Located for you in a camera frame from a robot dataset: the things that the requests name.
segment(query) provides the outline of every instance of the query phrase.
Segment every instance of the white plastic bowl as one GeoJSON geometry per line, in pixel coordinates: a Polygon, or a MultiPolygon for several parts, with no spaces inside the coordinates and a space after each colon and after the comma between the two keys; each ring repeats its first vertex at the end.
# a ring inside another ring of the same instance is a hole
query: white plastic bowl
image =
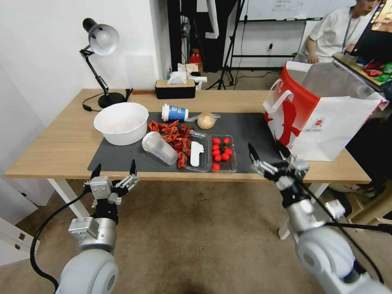
{"type": "Polygon", "coordinates": [[[101,110],[94,127],[113,145],[129,145],[139,141],[147,132],[148,110],[132,102],[113,104],[101,110]]]}

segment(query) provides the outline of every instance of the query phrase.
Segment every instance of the brown carpet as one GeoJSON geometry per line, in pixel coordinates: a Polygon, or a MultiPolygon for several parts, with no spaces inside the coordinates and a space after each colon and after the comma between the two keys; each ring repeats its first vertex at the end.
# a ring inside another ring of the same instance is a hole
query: brown carpet
{"type": "MultiPolygon", "coordinates": [[[[81,192],[82,181],[70,184],[81,192]]],[[[83,199],[86,207],[91,202],[91,195],[83,199]]],[[[46,207],[18,226],[34,234],[62,204],[55,193],[46,207]]],[[[114,293],[323,293],[298,261],[293,240],[277,236],[286,212],[271,183],[141,181],[124,199],[119,217],[114,257],[120,277],[114,293]]],[[[40,238],[37,262],[56,278],[79,252],[77,241],[67,233],[72,218],[69,209],[62,212],[40,238]]],[[[391,287],[392,237],[351,233],[391,287]]],[[[1,293],[53,291],[29,261],[2,267],[0,273],[1,293]]]]}

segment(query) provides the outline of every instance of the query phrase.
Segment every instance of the white shirt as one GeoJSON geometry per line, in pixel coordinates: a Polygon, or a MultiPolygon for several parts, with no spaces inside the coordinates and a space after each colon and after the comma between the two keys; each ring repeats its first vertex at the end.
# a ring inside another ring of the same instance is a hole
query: white shirt
{"type": "MultiPolygon", "coordinates": [[[[373,13],[352,18],[344,49],[358,42],[373,13]]],[[[316,41],[316,55],[320,62],[331,62],[332,55],[342,51],[344,36],[350,20],[350,7],[337,9],[325,16],[312,30],[309,37],[316,41]]]]}

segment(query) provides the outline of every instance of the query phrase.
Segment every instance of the plastic container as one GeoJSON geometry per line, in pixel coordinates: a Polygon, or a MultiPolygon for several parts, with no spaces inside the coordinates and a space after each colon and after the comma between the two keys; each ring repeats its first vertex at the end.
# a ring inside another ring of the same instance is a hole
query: plastic container
{"type": "Polygon", "coordinates": [[[197,131],[190,131],[191,141],[196,141],[197,143],[200,143],[203,148],[204,152],[200,153],[199,156],[199,166],[194,167],[191,165],[190,160],[187,161],[187,164],[185,165],[186,169],[195,171],[195,172],[208,172],[211,170],[211,140],[209,135],[205,133],[199,133],[197,131]]]}
{"type": "Polygon", "coordinates": [[[123,102],[101,110],[94,127],[113,145],[129,145],[147,132],[148,110],[138,103],[123,102]]]}
{"type": "Polygon", "coordinates": [[[158,132],[149,132],[144,136],[142,147],[168,165],[177,161],[177,152],[161,137],[158,132]]]}
{"type": "Polygon", "coordinates": [[[213,138],[218,138],[221,141],[223,141],[224,138],[230,138],[230,144],[228,145],[228,148],[230,148],[233,151],[233,154],[230,156],[229,160],[221,160],[219,162],[216,162],[213,156],[211,156],[211,165],[214,163],[218,163],[220,165],[220,170],[219,171],[213,171],[213,172],[221,172],[221,173],[235,173],[237,172],[237,155],[236,155],[236,149],[234,146],[234,139],[231,135],[211,135],[210,136],[210,142],[211,142],[211,148],[209,149],[209,152],[212,153],[212,139],[213,138]]]}
{"type": "Polygon", "coordinates": [[[207,135],[205,133],[199,133],[197,131],[191,131],[190,134],[192,135],[190,137],[191,141],[196,141],[201,145],[203,145],[204,153],[200,153],[200,163],[198,167],[192,166],[190,161],[188,160],[187,164],[185,165],[186,169],[195,172],[209,172],[212,170],[211,169],[212,164],[218,163],[220,166],[220,170],[213,171],[213,172],[221,172],[221,173],[237,172],[237,155],[234,146],[234,140],[231,135],[207,135]],[[216,162],[212,158],[213,138],[219,138],[221,141],[223,141],[224,138],[230,138],[230,144],[228,145],[228,148],[230,148],[233,151],[233,154],[230,156],[230,159],[228,161],[222,159],[221,161],[216,162]]]}
{"type": "Polygon", "coordinates": [[[184,121],[188,118],[189,110],[186,108],[180,108],[176,106],[171,106],[165,103],[162,106],[162,119],[164,122],[170,120],[180,120],[184,121]]]}

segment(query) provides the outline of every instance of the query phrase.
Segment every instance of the monitor screen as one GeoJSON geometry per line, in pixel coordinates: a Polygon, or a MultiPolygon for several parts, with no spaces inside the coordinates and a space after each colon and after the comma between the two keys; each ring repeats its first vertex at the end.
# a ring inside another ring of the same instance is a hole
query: monitor screen
{"type": "Polygon", "coordinates": [[[392,0],[380,4],[370,23],[372,31],[392,33],[392,0]]]}
{"type": "Polygon", "coordinates": [[[392,0],[382,0],[351,55],[392,61],[392,0]]]}

